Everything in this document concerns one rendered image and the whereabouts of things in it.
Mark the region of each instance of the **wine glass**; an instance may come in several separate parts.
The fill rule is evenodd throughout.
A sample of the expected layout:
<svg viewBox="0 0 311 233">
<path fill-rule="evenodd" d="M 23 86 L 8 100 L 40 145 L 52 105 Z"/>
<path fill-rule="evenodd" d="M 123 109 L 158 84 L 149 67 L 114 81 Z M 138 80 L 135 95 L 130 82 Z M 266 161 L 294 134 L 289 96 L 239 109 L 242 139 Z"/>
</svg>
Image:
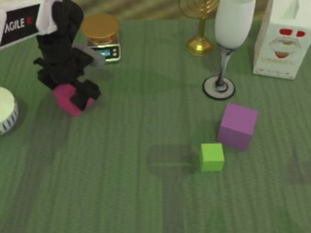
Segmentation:
<svg viewBox="0 0 311 233">
<path fill-rule="evenodd" d="M 215 18 L 215 38 L 221 52 L 219 75 L 205 79 L 203 91 L 215 100 L 226 100 L 235 93 L 233 82 L 225 78 L 229 58 L 247 38 L 256 0 L 220 0 Z"/>
</svg>

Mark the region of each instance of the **gold candelabra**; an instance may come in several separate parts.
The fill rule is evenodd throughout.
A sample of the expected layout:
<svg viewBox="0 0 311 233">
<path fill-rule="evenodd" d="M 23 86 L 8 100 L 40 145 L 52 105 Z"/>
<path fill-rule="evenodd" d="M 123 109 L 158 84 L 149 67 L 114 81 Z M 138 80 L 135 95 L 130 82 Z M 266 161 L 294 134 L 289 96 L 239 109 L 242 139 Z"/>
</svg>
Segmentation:
<svg viewBox="0 0 311 233">
<path fill-rule="evenodd" d="M 193 4 L 189 4 L 189 0 L 186 1 L 187 8 L 195 13 L 195 16 L 188 15 L 182 8 L 181 0 L 178 0 L 178 6 L 181 13 L 187 18 L 199 19 L 199 27 L 197 35 L 187 42 L 187 50 L 196 56 L 204 56 L 212 51 L 211 42 L 205 37 L 205 25 L 209 15 L 218 5 L 218 0 L 200 0 L 197 2 L 193 0 Z"/>
</svg>

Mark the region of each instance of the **red letter x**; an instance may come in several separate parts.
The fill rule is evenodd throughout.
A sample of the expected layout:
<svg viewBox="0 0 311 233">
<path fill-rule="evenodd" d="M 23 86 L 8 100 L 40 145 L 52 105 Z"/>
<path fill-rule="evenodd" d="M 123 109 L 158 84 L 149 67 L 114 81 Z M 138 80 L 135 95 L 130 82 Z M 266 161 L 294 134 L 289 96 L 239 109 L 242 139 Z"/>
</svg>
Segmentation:
<svg viewBox="0 0 311 233">
<path fill-rule="evenodd" d="M 31 17 L 26 17 L 26 24 L 30 25 L 31 24 L 31 20 L 32 20 Z"/>
</svg>

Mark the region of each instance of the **white bowl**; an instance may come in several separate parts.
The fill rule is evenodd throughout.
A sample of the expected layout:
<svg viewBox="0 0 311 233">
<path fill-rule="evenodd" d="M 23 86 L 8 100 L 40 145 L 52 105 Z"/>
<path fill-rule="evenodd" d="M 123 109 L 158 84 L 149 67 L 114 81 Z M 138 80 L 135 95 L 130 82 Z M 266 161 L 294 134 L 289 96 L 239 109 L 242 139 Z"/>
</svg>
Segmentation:
<svg viewBox="0 0 311 233">
<path fill-rule="evenodd" d="M 18 105 L 13 94 L 0 87 L 0 135 L 8 132 L 18 118 Z"/>
</svg>

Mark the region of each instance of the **wooden table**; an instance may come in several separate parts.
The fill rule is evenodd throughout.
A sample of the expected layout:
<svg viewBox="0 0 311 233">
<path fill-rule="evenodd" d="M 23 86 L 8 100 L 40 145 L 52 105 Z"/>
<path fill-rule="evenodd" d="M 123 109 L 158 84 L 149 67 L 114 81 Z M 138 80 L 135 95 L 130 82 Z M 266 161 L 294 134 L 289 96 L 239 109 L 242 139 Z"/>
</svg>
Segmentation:
<svg viewBox="0 0 311 233">
<path fill-rule="evenodd" d="M 121 22 L 122 61 L 86 70 L 103 96 L 78 118 L 36 79 L 34 39 L 0 52 L 20 106 L 0 139 L 0 233 L 311 232 L 311 53 L 294 81 L 252 75 L 255 23 L 228 65 L 236 95 L 218 102 L 202 92 L 218 50 L 186 51 L 196 26 Z M 200 173 L 228 102 L 259 112 L 250 148 L 224 148 L 223 171 Z"/>
</svg>

